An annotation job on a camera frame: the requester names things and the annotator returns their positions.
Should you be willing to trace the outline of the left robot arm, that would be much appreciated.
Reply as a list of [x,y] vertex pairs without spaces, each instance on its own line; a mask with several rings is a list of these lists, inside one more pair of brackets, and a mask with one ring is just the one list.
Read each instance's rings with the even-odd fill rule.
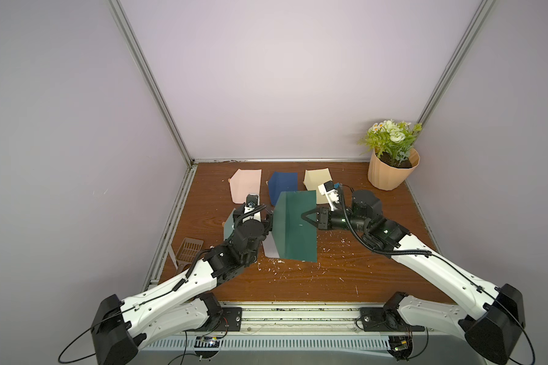
[[272,230],[267,205],[246,202],[233,219],[224,241],[201,250],[187,270],[140,294],[123,300],[112,294],[100,302],[86,329],[98,364],[127,364],[152,342],[218,321],[222,307],[213,289],[256,263]]

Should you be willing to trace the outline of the teal envelope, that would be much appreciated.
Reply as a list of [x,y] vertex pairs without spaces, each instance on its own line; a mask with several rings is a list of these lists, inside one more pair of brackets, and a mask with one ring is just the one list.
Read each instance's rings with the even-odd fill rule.
[[223,240],[227,240],[234,231],[234,213],[235,209],[231,211],[226,221],[223,223]]

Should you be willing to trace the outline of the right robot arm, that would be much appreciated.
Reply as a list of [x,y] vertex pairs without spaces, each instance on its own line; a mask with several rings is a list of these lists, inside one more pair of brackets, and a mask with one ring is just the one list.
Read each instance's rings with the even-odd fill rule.
[[321,231],[342,230],[369,251],[408,267],[453,300],[452,305],[425,301],[399,292],[385,311],[407,325],[433,328],[465,340],[492,364],[507,364],[521,338],[527,339],[522,292],[498,286],[457,266],[430,249],[403,225],[383,215],[382,203],[369,190],[354,190],[346,203],[343,185],[321,185],[327,206],[301,212],[301,219]]

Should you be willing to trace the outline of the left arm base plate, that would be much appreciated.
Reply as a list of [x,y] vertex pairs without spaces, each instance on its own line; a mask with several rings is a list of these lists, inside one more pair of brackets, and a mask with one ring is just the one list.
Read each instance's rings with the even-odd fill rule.
[[219,312],[211,314],[201,327],[193,329],[193,332],[239,332],[242,315],[241,307],[222,307]]

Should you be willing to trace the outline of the grey envelope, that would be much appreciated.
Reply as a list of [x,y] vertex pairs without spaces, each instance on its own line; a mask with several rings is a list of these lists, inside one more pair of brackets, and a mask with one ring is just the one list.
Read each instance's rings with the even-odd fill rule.
[[279,259],[279,252],[276,247],[275,240],[271,234],[269,234],[262,243],[264,255],[269,259]]

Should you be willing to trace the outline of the dark green envelope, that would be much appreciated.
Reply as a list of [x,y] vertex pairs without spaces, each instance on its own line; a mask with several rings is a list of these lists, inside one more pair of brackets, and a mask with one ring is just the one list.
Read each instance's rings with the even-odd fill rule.
[[300,262],[318,260],[317,228],[301,214],[317,208],[315,191],[281,193],[273,213],[272,236],[281,259]]

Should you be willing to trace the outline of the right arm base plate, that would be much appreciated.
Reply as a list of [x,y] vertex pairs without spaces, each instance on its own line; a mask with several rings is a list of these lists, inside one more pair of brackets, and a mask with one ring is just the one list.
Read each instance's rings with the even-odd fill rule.
[[362,307],[356,326],[364,332],[424,332],[425,327],[410,325],[395,310]]

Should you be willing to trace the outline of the pink envelope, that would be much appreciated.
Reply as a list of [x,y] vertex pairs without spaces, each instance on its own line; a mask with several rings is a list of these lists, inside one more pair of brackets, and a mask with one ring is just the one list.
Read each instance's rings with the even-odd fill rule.
[[238,169],[228,179],[231,200],[234,204],[243,204],[248,195],[259,195],[262,170]]

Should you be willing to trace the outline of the cream yellow envelope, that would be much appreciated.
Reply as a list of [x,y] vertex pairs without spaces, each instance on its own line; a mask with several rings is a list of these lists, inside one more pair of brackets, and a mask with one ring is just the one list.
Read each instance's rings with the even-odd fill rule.
[[331,181],[332,176],[328,168],[319,170],[306,170],[304,172],[303,184],[307,191],[315,191],[317,197],[317,204],[327,204],[327,198],[324,194],[321,194],[319,190],[320,185],[324,185],[326,182]]

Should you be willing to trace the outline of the navy blue envelope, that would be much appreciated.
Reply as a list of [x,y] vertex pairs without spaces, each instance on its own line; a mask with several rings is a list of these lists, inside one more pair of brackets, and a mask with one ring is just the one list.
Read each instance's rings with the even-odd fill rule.
[[271,178],[267,181],[267,186],[270,203],[275,206],[281,193],[298,190],[298,174],[273,172]]

